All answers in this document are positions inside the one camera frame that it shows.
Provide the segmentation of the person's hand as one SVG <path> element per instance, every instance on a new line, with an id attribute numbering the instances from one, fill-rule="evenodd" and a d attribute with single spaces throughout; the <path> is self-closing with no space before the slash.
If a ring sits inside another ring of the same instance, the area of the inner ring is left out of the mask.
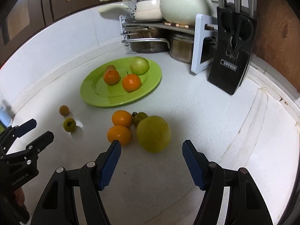
<path id="1" fill-rule="evenodd" d="M 14 194 L 16 197 L 15 200 L 16 200 L 17 204 L 20 207 L 22 207 L 24 205 L 24 201 L 25 201 L 23 189 L 20 187 L 19 189 L 15 190 Z"/>

